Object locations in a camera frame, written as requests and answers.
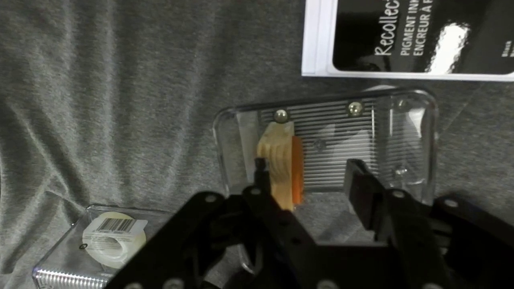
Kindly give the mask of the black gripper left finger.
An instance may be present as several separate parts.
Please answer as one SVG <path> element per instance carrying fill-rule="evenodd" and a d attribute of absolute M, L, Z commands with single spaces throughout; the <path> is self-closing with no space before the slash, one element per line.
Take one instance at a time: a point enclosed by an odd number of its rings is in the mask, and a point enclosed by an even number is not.
<path fill-rule="evenodd" d="M 255 240 L 250 289 L 316 289 L 311 261 L 316 242 L 295 215 L 280 208 L 271 195 L 264 158 L 255 158 L 253 182 L 242 191 L 242 199 Z"/>

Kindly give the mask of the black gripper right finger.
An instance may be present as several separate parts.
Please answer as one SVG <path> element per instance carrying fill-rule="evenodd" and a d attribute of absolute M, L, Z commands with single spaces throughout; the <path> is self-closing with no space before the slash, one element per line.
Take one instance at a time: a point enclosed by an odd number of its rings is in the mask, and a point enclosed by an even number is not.
<path fill-rule="evenodd" d="M 361 224 L 388 250 L 391 289 L 444 289 L 435 235 L 409 192 L 385 187 L 359 158 L 345 163 L 345 191 Z"/>

